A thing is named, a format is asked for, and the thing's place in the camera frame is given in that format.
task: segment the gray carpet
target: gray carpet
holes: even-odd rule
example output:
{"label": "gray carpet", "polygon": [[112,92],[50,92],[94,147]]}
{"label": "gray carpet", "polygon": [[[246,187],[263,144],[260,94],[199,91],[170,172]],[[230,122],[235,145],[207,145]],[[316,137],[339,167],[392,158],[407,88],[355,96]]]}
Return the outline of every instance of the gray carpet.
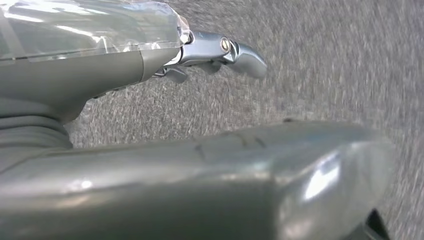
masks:
{"label": "gray carpet", "polygon": [[150,80],[90,101],[77,147],[184,139],[285,117],[361,123],[397,146],[379,206],[396,240],[424,239],[424,1],[171,0],[193,29],[261,50],[265,80],[225,69],[176,85]]}

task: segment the metal bolt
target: metal bolt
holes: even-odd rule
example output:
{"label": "metal bolt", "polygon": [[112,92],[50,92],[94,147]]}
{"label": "metal bolt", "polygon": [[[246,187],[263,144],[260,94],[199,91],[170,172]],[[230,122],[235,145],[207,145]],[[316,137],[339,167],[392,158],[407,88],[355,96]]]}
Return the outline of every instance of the metal bolt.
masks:
{"label": "metal bolt", "polygon": [[221,39],[221,49],[225,53],[227,53],[228,51],[230,51],[230,46],[231,46],[230,40],[228,40],[228,38],[226,38],[226,37],[223,37]]}

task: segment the transparent plastic cover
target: transparent plastic cover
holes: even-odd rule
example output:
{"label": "transparent plastic cover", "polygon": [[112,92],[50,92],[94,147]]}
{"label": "transparent plastic cover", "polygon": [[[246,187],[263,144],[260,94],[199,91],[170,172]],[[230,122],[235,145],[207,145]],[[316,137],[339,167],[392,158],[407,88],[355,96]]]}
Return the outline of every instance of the transparent plastic cover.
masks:
{"label": "transparent plastic cover", "polygon": [[149,0],[0,0],[0,9],[3,63],[179,48],[190,33],[169,5]]}

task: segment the silver metal bracket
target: silver metal bracket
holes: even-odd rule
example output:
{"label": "silver metal bracket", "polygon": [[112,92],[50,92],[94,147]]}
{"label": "silver metal bracket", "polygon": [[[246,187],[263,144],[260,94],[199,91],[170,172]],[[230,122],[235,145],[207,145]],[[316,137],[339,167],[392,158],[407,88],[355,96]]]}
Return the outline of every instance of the silver metal bracket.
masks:
{"label": "silver metal bracket", "polygon": [[154,76],[167,76],[174,82],[182,83],[188,75],[179,67],[196,66],[208,74],[214,74],[222,65],[257,79],[262,79],[267,74],[267,64],[251,47],[218,33],[192,31],[188,42],[181,47],[178,55]]}

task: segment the gray plastic housing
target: gray plastic housing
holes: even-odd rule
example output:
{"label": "gray plastic housing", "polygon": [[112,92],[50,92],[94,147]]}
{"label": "gray plastic housing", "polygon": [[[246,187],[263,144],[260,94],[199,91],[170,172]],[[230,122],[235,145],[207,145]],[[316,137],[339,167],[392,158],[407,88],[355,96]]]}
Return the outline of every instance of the gray plastic housing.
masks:
{"label": "gray plastic housing", "polygon": [[179,48],[0,66],[0,118],[45,116],[67,123],[87,100],[149,79],[178,54]]}

